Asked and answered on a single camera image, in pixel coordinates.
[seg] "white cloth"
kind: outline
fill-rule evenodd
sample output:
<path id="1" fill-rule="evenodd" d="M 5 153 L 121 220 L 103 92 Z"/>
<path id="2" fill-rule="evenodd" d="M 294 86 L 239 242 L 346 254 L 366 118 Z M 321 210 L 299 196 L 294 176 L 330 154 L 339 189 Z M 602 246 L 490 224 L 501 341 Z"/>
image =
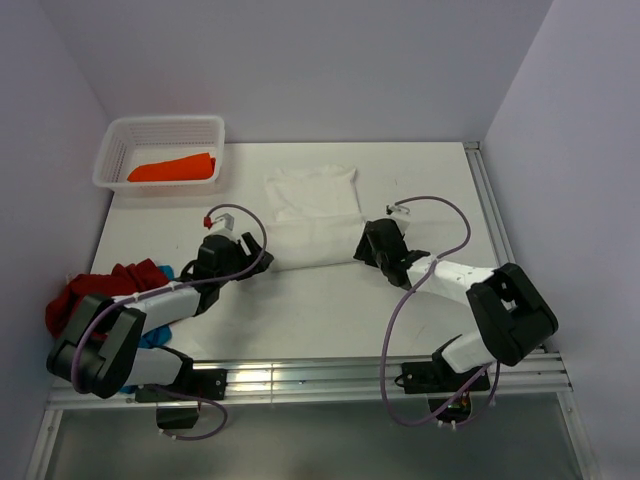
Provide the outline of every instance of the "white cloth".
<path id="1" fill-rule="evenodd" d="M 276 222 L 360 214 L 355 175 L 355 167 L 341 165 L 276 170 L 265 178 Z"/>
<path id="2" fill-rule="evenodd" d="M 267 225 L 271 268 L 292 270 L 353 261 L 364 221 L 355 167 L 278 169 L 265 177 L 275 223 Z"/>
<path id="3" fill-rule="evenodd" d="M 364 230 L 361 215 L 341 215 L 267 225 L 274 271 L 353 261 Z"/>

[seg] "blue cloth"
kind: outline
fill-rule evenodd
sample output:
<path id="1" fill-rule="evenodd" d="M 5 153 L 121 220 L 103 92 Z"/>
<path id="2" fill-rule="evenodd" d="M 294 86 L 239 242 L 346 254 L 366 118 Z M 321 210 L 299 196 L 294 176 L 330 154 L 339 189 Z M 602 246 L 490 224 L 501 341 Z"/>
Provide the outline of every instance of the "blue cloth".
<path id="1" fill-rule="evenodd" d="M 169 280 L 173 280 L 175 277 L 175 274 L 173 273 L 173 268 L 171 268 L 171 265 L 158 265 L 158 269 L 164 273 L 167 278 Z"/>
<path id="2" fill-rule="evenodd" d="M 138 342 L 138 348 L 154 348 L 164 345 L 171 340 L 171 329 L 168 325 L 163 325 L 150 332 L 145 333 Z"/>

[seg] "white wall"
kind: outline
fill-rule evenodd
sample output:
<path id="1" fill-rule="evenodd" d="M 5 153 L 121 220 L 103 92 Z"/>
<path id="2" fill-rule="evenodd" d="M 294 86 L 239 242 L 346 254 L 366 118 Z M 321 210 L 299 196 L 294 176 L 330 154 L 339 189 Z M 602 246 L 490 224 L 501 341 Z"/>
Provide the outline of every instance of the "white wall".
<path id="1" fill-rule="evenodd" d="M 111 118 L 230 141 L 479 140 L 551 0 L 41 0 Z"/>
<path id="2" fill-rule="evenodd" d="M 607 478 L 640 478 L 640 2 L 555 0 L 485 142 Z"/>
<path id="3" fill-rule="evenodd" d="M 50 383 L 44 308 L 89 266 L 106 116 L 35 1 L 0 3 L 0 476 L 22 478 Z"/>

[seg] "purple cable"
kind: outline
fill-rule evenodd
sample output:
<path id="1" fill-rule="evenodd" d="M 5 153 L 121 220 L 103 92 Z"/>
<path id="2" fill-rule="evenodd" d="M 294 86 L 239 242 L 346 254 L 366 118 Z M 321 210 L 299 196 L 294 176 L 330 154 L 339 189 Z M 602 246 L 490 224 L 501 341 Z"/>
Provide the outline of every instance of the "purple cable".
<path id="1" fill-rule="evenodd" d="M 467 391 L 469 389 L 469 387 L 471 387 L 471 385 L 473 385 L 473 383 L 478 378 L 480 378 L 482 375 L 484 375 L 485 372 L 487 371 L 487 369 L 489 368 L 489 365 L 483 366 L 464 385 L 462 385 L 462 387 L 460 387 L 457 392 L 455 392 L 451 397 L 449 397 L 449 399 L 446 402 L 444 402 L 434 412 L 431 412 L 429 415 L 427 415 L 426 417 L 421 418 L 419 420 L 406 420 L 406 419 L 400 417 L 396 412 L 394 412 L 393 408 L 391 407 L 391 402 L 389 401 L 389 397 L 387 395 L 387 385 L 386 385 L 387 355 L 389 353 L 389 343 L 391 342 L 391 333 L 393 332 L 393 326 L 395 325 L 396 320 L 398 319 L 398 315 L 400 314 L 400 310 L 402 310 L 402 307 L 404 307 L 404 304 L 407 303 L 407 300 L 409 300 L 411 295 L 416 293 L 418 291 L 418 289 L 427 280 L 429 280 L 431 275 L 433 275 L 433 272 L 435 271 L 436 265 L 438 264 L 439 260 L 443 259 L 444 257 L 446 257 L 448 255 L 451 255 L 453 253 L 456 253 L 456 252 L 462 250 L 464 247 L 467 246 L 467 244 L 469 243 L 469 240 L 471 240 L 471 224 L 469 223 L 469 220 L 467 219 L 467 217 L 464 214 L 464 212 L 462 210 L 460 210 L 460 208 L 458 208 L 457 205 L 455 205 L 453 202 L 450 202 L 446 198 L 442 198 L 442 197 L 438 197 L 438 196 L 434 196 L 434 195 L 421 195 L 421 196 L 417 196 L 417 197 L 410 197 L 410 198 L 406 198 L 404 200 L 400 200 L 400 201 L 396 202 L 395 205 L 403 205 L 405 203 L 415 202 L 417 200 L 433 200 L 433 201 L 436 201 L 436 202 L 444 203 L 445 205 L 448 205 L 449 207 L 453 208 L 456 211 L 456 213 L 458 215 L 460 215 L 460 218 L 462 218 L 462 221 L 464 222 L 464 225 L 465 225 L 465 227 L 467 229 L 467 235 L 466 235 L 465 239 L 462 241 L 462 243 L 460 243 L 460 245 L 436 255 L 434 261 L 429 266 L 429 270 L 427 270 L 427 273 L 425 273 L 425 275 L 420 280 L 418 280 L 416 282 L 416 284 L 413 285 L 407 291 L 407 293 L 405 293 L 403 295 L 403 297 L 400 299 L 400 301 L 398 302 L 398 305 L 396 305 L 396 308 L 394 308 L 393 313 L 391 314 L 391 318 L 389 319 L 389 324 L 387 325 L 387 331 L 386 331 L 385 336 L 384 336 L 384 341 L 382 342 L 382 354 L 380 355 L 380 394 L 382 395 L 382 403 L 384 403 L 384 406 L 387 409 L 387 412 L 389 413 L 389 416 L 396 423 L 398 423 L 400 425 L 403 425 L 405 427 L 417 427 L 417 426 L 424 425 L 425 423 L 428 423 L 428 422 L 431 422 L 431 421 L 435 420 L 436 417 L 438 415 L 440 415 L 442 412 L 444 412 L 449 407 L 449 405 L 451 405 L 458 397 L 460 397 L 460 395 L 462 395 L 465 391 Z M 499 367 L 498 367 L 498 369 L 496 371 L 496 373 L 497 373 L 496 374 L 496 378 L 495 378 L 494 384 L 493 384 L 492 394 L 490 394 L 489 401 L 491 401 L 493 399 L 493 395 L 495 394 L 495 389 L 497 388 L 497 383 L 498 383 L 499 371 L 500 370 L 499 370 Z"/>
<path id="2" fill-rule="evenodd" d="M 229 412 L 227 412 L 227 409 L 224 408 L 224 406 L 219 404 L 218 402 L 215 402 L 213 400 L 207 400 L 206 398 L 202 398 L 202 397 L 193 397 L 191 395 L 185 395 L 183 393 L 172 392 L 170 390 L 167 390 L 166 388 L 162 388 L 159 385 L 145 385 L 145 386 L 152 388 L 160 393 L 164 393 L 165 395 L 169 395 L 170 397 L 176 398 L 178 400 L 187 400 L 187 401 L 191 400 L 194 402 L 208 403 L 212 407 L 215 407 L 222 412 L 222 422 L 220 422 L 220 425 L 218 425 L 214 430 L 211 430 L 210 432 L 203 433 L 202 435 L 186 436 L 186 435 L 177 435 L 175 433 L 162 430 L 162 433 L 167 437 L 175 438 L 176 440 L 182 440 L 185 442 L 195 442 L 197 440 L 204 440 L 206 438 L 213 437 L 217 433 L 220 433 L 224 428 L 224 426 L 227 424 L 227 420 L 229 419 Z"/>
<path id="3" fill-rule="evenodd" d="M 461 426 L 467 425 L 467 424 L 469 424 L 470 422 L 472 422 L 473 420 L 475 420 L 476 418 L 478 418 L 480 415 L 482 415 L 484 413 L 484 411 L 487 409 L 487 407 L 489 405 L 491 405 L 491 402 L 493 402 L 493 399 L 496 396 L 496 390 L 498 389 L 498 379 L 499 378 L 500 378 L 500 362 L 497 362 L 496 363 L 496 376 L 493 379 L 493 385 L 491 386 L 491 391 L 489 392 L 489 396 L 487 397 L 487 401 L 484 403 L 482 408 L 476 412 L 475 415 L 473 415 L 472 417 L 470 416 L 466 420 L 462 420 L 461 422 L 456 423 L 456 427 L 461 427 Z"/>
<path id="4" fill-rule="evenodd" d="M 262 250 L 260 251 L 260 253 L 256 257 L 256 259 L 253 261 L 253 263 L 251 265 L 249 265 L 247 268 L 245 268 L 244 270 L 242 270 L 241 272 L 234 273 L 232 275 L 225 275 L 223 277 L 217 277 L 217 278 L 207 278 L 207 279 L 204 279 L 204 280 L 194 280 L 194 281 L 191 281 L 191 282 L 180 283 L 180 284 L 175 285 L 173 287 L 167 286 L 167 287 L 159 288 L 159 289 L 156 289 L 156 290 L 151 290 L 149 292 L 140 293 L 139 295 L 134 295 L 134 296 L 131 296 L 131 297 L 127 297 L 127 298 L 124 298 L 122 300 L 119 300 L 119 301 L 114 302 L 111 305 L 109 305 L 102 312 L 100 312 L 96 316 L 96 318 L 94 318 L 93 321 L 89 324 L 89 326 L 87 327 L 87 329 L 85 330 L 84 334 L 80 338 L 80 341 L 78 342 L 78 345 L 76 347 L 76 352 L 73 355 L 73 360 L 71 362 L 71 384 L 73 385 L 73 388 L 74 388 L 74 390 L 76 392 L 78 392 L 78 393 L 89 393 L 88 391 L 84 390 L 82 388 L 82 385 L 81 385 L 80 368 L 79 368 L 80 367 L 80 357 L 82 356 L 82 351 L 84 350 L 84 347 L 87 345 L 87 342 L 91 338 L 91 335 L 93 334 L 95 329 L 107 317 L 107 315 L 109 315 L 115 309 L 117 309 L 118 307 L 124 306 L 124 305 L 128 305 L 130 303 L 134 303 L 134 302 L 137 302 L 137 301 L 140 301 L 140 300 L 146 300 L 147 298 L 152 298 L 152 297 L 155 297 L 157 295 L 161 295 L 163 293 L 171 292 L 172 290 L 181 290 L 183 288 L 188 288 L 188 287 L 198 286 L 198 285 L 203 285 L 203 284 L 208 284 L 208 283 L 228 282 L 228 281 L 231 281 L 231 280 L 235 280 L 236 278 L 242 277 L 242 276 L 246 275 L 247 273 L 251 272 L 262 261 L 262 258 L 264 257 L 264 254 L 267 251 L 267 231 L 266 231 L 266 229 L 264 227 L 264 224 L 260 221 L 258 216 L 255 213 L 253 213 L 252 211 L 250 211 L 249 209 L 247 209 L 245 207 L 242 207 L 240 205 L 236 205 L 236 204 L 233 204 L 233 203 L 222 203 L 222 204 L 217 205 L 217 206 L 213 207 L 212 209 L 210 209 L 207 212 L 206 217 L 210 217 L 213 212 L 215 212 L 217 210 L 220 210 L 222 208 L 234 208 L 236 210 L 240 210 L 240 211 L 246 213 L 247 215 L 249 215 L 251 218 L 253 218 L 253 220 L 255 220 L 256 223 L 258 224 L 258 227 L 260 227 L 260 231 L 262 232 L 262 238 L 263 238 Z M 174 396 L 176 398 L 179 398 L 179 397 L 177 397 L 177 395 L 179 395 L 179 394 L 174 394 L 173 392 L 168 392 L 168 391 L 166 391 L 165 393 L 167 393 L 168 395 Z M 215 402 L 211 403 L 211 401 L 209 401 L 207 399 L 198 399 L 198 397 L 189 397 L 189 400 L 193 400 L 193 399 L 195 399 L 196 401 L 200 400 L 202 402 L 209 403 L 209 404 L 213 405 L 214 407 L 223 410 L 223 413 L 225 413 L 225 418 L 224 418 L 222 426 L 224 426 L 224 423 L 226 423 L 226 418 L 227 417 L 226 417 L 226 410 L 224 410 L 224 407 L 222 407 L 222 405 L 217 404 Z M 215 433 L 207 434 L 206 436 L 204 436 L 204 438 L 208 438 L 208 437 L 210 437 L 212 435 L 215 435 L 216 433 L 218 433 L 220 431 L 220 429 L 221 428 L 216 429 Z"/>

